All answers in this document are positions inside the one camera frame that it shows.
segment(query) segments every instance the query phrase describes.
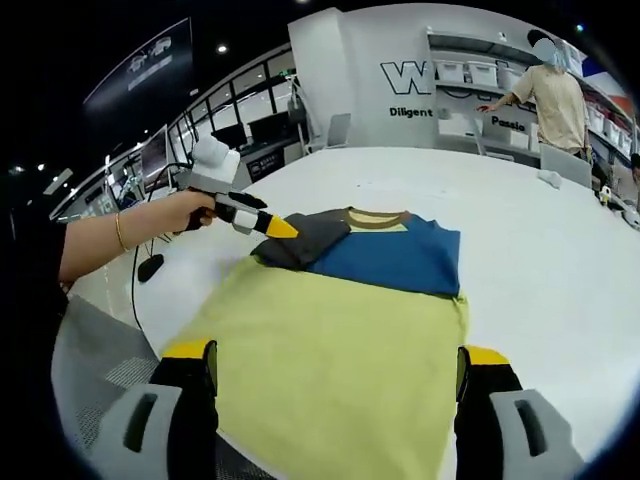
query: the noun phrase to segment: beige shirt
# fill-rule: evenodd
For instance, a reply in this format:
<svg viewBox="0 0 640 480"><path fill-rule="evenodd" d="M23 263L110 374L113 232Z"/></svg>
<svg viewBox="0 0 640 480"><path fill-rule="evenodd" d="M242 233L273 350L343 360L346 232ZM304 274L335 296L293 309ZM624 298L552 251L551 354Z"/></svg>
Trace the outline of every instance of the beige shirt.
<svg viewBox="0 0 640 480"><path fill-rule="evenodd" d="M585 147L587 108L578 81L545 65L529 68L513 87L521 103L532 96L538 110L538 140L570 153Z"/></svg>
<svg viewBox="0 0 640 480"><path fill-rule="evenodd" d="M640 201L640 185L633 179L631 170L616 163L613 165L614 191L626 203L638 206Z"/></svg>

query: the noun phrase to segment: white wall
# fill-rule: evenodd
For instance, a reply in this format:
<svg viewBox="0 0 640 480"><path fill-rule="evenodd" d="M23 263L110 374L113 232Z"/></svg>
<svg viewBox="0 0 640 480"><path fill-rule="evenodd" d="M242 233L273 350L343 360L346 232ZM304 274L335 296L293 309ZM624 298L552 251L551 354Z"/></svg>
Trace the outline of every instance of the white wall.
<svg viewBox="0 0 640 480"><path fill-rule="evenodd" d="M435 94L395 94L381 63L430 61L427 29L500 40L530 50L530 24L485 10L445 4L402 4L342 13L335 8L289 25L298 77L323 134L332 115L353 116L349 143L428 147L437 117L391 117L398 106L431 110ZM425 81L433 83L429 64Z"/></svg>

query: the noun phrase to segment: dark ceiling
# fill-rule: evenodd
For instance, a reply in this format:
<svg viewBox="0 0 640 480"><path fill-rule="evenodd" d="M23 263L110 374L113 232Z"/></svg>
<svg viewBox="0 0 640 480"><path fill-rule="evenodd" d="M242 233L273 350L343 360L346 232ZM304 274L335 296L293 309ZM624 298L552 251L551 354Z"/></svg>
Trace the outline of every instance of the dark ceiling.
<svg viewBox="0 0 640 480"><path fill-rule="evenodd" d="M287 24L330 6L354 10L385 3L366 0L97 0L89 2L17 2L23 10L5 17L12 38L3 73L9 77L9 102L3 109L9 124L7 167L17 163L33 171L39 163L48 165L47 179L65 167L76 172L74 179L95 170L99 159L87 158L79 130L79 108L95 85L134 49L155 34L191 17L197 85L201 90L256 56L288 41ZM622 18L608 24L606 12L584 11L577 1L452 2L520 18L573 41L584 50L587 34L603 42L624 42ZM615 7L610 16L617 15ZM587 30L576 38L576 23ZM607 36L616 25L615 35ZM229 53L220 56L215 46L225 42ZM624 49L610 50L624 55ZM618 66L629 67L618 63ZM159 127L172 119L158 118Z"/></svg>

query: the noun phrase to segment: hand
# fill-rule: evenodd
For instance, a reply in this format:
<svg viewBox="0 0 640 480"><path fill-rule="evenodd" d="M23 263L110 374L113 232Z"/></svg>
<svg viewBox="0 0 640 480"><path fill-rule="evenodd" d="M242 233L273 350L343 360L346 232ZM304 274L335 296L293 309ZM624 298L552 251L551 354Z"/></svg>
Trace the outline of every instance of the hand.
<svg viewBox="0 0 640 480"><path fill-rule="evenodd" d="M189 225L189 218L197 209L206 208L206 216L200 219L200 223L204 226L211 225L215 218L213 210L215 209L215 201L213 197L201 193L184 191L174 193L168 197L151 202L154 206L154 215L158 216L163 231L165 232L184 232Z"/></svg>
<svg viewBox="0 0 640 480"><path fill-rule="evenodd" d="M484 105L480 105L478 108L476 108L477 111L482 113L495 112L497 109L498 107L496 107L496 105L493 103L485 103Z"/></svg>

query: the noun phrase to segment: white table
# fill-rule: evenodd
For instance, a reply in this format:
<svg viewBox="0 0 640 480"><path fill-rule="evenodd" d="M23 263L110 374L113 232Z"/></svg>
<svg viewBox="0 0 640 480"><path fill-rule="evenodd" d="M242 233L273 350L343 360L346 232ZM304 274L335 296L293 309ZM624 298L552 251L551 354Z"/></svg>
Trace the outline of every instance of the white table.
<svg viewBox="0 0 640 480"><path fill-rule="evenodd" d="M460 230L468 342L506 355L523 387L538 389L571 423L589 459L640 382L640 235L590 190L567 180L555 190L536 174L459 152L344 149L305 157L247 191L282 216L406 209ZM162 269L136 286L156 350L262 239L219 222L174 240Z"/></svg>

